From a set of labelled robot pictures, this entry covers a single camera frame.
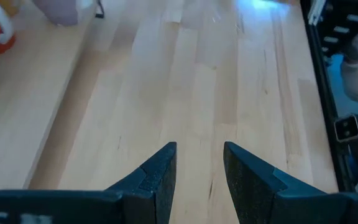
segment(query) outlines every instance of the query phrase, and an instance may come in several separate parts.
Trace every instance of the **beige shoe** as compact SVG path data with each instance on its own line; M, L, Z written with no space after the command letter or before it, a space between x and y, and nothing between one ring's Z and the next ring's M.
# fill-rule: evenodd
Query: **beige shoe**
M351 64L343 61L341 76L345 94L351 100L358 102L358 63Z

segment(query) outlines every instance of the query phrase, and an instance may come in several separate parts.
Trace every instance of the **person's foot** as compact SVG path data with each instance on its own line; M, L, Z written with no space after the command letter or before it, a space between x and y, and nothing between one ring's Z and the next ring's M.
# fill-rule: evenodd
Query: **person's foot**
M353 101L358 102L358 63L341 64L341 76L345 94Z

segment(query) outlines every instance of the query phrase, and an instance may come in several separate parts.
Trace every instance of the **purple object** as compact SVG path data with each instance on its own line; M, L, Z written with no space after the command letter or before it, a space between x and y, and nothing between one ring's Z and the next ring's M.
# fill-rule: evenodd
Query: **purple object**
M33 0L33 2L54 24L73 26L78 23L77 0Z

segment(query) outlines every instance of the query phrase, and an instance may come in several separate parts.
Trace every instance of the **light wood surface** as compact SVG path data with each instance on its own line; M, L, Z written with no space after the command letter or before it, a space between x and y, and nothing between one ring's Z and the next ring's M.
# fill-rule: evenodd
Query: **light wood surface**
M171 223L238 223L223 167L234 141L337 191L298 2L104 4L32 189L105 189L176 141Z
M0 189L28 187L95 10L57 27L27 1L13 18L17 41L0 55Z

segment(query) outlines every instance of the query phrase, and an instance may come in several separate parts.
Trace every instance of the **wood grain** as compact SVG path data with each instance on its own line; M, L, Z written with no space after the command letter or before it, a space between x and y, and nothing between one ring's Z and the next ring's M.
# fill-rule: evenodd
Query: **wood grain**
M0 189L27 188L95 10L57 27L27 1L14 18L17 41L0 55Z
M95 34L84 53L103 62L83 56L75 73L96 79L79 96L87 101L83 116L59 113L79 125L59 126L67 138L44 149L70 152L65 167L43 175L60 159L43 157L33 189L105 189L176 141L170 222L238 223L222 159L224 142L234 141L323 191L337 191L297 1L115 4L121 8L106 7L118 18L114 25L93 24L109 35Z

